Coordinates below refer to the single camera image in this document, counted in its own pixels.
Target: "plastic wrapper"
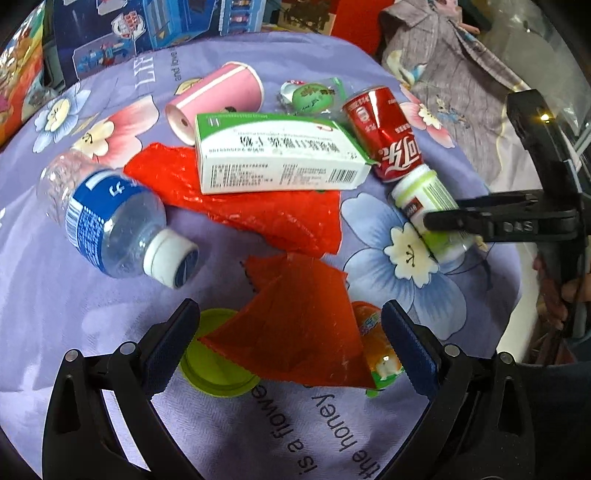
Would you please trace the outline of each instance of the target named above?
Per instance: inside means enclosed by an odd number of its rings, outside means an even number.
[[[249,257],[260,293],[201,341],[268,380],[375,388],[345,286],[346,274],[300,254]]]
[[[340,192],[260,192],[203,195],[193,148],[151,144],[124,172],[164,203],[207,214],[211,220],[260,233],[279,249],[313,257],[340,247]]]
[[[279,92],[279,100],[291,115],[315,116],[346,123],[343,104],[353,93],[348,91],[337,77],[318,82],[285,82]]]

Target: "coca-cola can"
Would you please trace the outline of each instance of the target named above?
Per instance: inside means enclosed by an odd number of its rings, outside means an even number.
[[[356,93],[345,102],[343,110],[359,142],[378,162],[374,170],[382,181],[398,181],[423,164],[413,131],[388,87],[370,87]]]

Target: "toy box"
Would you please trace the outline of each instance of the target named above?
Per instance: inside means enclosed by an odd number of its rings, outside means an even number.
[[[53,35],[65,85],[146,51],[194,38],[259,31],[265,3],[53,0]]]
[[[0,53],[0,147],[55,93],[44,87],[42,2]]]

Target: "gray cloth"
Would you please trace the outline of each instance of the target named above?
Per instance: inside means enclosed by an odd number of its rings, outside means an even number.
[[[383,66],[450,132],[492,191],[540,188],[506,115],[506,96],[528,86],[474,36],[427,0],[382,12]]]

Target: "red object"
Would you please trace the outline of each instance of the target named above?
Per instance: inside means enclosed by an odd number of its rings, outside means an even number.
[[[313,257],[337,254],[340,192],[256,192],[203,195],[194,148],[153,143],[124,168],[167,205],[207,214],[211,220],[260,233],[281,250]]]
[[[207,347],[268,380],[375,388],[341,270],[300,254],[245,266],[262,290]]]
[[[384,182],[398,181],[423,164],[411,126],[388,87],[372,87],[344,105],[359,142],[379,165]]]
[[[339,0],[335,24],[330,34],[357,45],[373,56],[382,39],[379,13],[392,3],[392,0]]]

